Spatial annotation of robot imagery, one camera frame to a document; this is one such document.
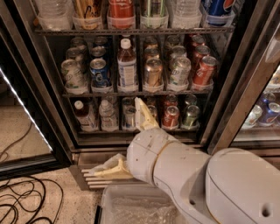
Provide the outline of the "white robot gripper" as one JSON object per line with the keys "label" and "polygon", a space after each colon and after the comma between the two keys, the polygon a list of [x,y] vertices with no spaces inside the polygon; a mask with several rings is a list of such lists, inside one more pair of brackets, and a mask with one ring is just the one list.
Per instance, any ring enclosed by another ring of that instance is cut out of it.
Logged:
{"label": "white robot gripper", "polygon": [[159,128],[148,106],[135,98],[136,127],[138,133],[127,149],[127,159],[118,153],[105,163],[89,170],[94,177],[105,179],[132,179],[133,177],[154,185],[153,170],[161,151],[170,143],[177,142],[172,135]]}

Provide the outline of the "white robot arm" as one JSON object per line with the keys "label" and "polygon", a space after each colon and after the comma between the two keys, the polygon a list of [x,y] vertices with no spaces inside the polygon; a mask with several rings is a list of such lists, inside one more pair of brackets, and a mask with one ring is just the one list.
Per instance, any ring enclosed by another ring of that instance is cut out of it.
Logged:
{"label": "white robot arm", "polygon": [[280,224],[280,171],[256,154],[226,148],[210,156],[158,126],[135,99],[136,127],[125,157],[97,177],[135,178],[165,192],[190,224]]}

